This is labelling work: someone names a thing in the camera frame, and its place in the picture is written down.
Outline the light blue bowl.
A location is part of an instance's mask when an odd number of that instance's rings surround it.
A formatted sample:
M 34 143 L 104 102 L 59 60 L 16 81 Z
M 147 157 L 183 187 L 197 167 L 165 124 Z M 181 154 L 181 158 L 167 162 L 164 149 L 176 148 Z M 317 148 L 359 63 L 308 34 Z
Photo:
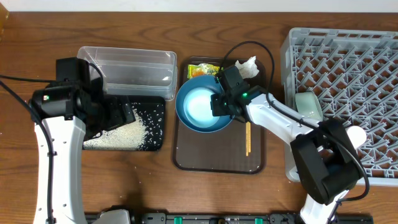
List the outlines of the light blue bowl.
M 208 88 L 198 87 L 190 90 L 183 101 L 183 110 L 189 122 L 199 128 L 208 128 L 216 124 L 218 116 L 213 116 L 211 96 L 214 92 Z

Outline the mint green cup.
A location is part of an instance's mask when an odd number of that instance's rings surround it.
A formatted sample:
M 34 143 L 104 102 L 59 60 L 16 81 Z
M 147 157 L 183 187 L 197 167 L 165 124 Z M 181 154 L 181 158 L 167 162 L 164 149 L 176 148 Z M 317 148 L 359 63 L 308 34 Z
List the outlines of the mint green cup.
M 295 104 L 300 114 L 319 121 L 323 120 L 320 102 L 313 92 L 296 93 Z

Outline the white pink cup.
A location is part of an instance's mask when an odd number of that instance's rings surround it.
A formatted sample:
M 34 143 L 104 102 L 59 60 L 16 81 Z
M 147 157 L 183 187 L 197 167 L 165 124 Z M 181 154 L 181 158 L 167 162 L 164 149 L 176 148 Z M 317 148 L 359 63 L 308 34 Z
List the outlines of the white pink cup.
M 359 148 L 367 141 L 366 132 L 360 126 L 350 126 L 345 130 L 355 149 Z

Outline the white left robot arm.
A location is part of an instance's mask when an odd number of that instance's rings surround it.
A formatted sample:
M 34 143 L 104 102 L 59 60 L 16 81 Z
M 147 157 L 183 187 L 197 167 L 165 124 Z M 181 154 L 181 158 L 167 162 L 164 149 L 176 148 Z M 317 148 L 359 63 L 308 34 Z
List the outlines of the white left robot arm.
M 81 189 L 83 143 L 134 121 L 127 98 L 105 97 L 103 82 L 55 82 L 34 91 L 38 117 L 37 205 L 34 223 L 87 223 Z

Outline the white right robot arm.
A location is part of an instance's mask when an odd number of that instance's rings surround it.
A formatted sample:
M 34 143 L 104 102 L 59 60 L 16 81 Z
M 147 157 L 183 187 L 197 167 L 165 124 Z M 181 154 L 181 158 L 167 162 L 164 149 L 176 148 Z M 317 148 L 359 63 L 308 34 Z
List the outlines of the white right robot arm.
M 302 223 L 333 223 L 337 208 L 358 180 L 367 180 L 364 167 L 346 128 L 337 120 L 304 117 L 277 101 L 267 90 L 226 90 L 211 96 L 214 116 L 242 116 L 290 145 L 303 188 Z

